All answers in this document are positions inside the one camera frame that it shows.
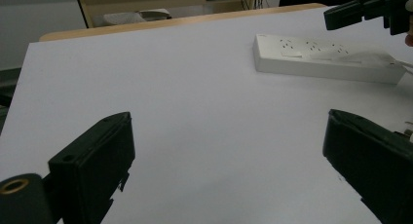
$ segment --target electrical socket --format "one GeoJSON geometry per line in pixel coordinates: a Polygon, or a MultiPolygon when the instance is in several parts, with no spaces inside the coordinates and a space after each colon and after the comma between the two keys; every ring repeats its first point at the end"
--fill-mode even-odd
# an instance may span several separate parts
{"type": "Polygon", "coordinates": [[[258,34],[253,52],[260,72],[397,84],[405,68],[372,44],[258,34]]]}

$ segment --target white tabletop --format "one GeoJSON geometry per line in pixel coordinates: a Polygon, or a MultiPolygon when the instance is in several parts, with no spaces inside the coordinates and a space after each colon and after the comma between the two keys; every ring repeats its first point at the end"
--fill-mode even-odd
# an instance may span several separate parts
{"type": "Polygon", "coordinates": [[[29,46],[0,137],[0,180],[130,111],[136,160],[103,223],[380,223],[322,156],[331,108],[399,130],[397,86],[257,73],[255,34],[371,43],[413,62],[380,19],[326,31],[322,12],[225,19],[29,46]]]}

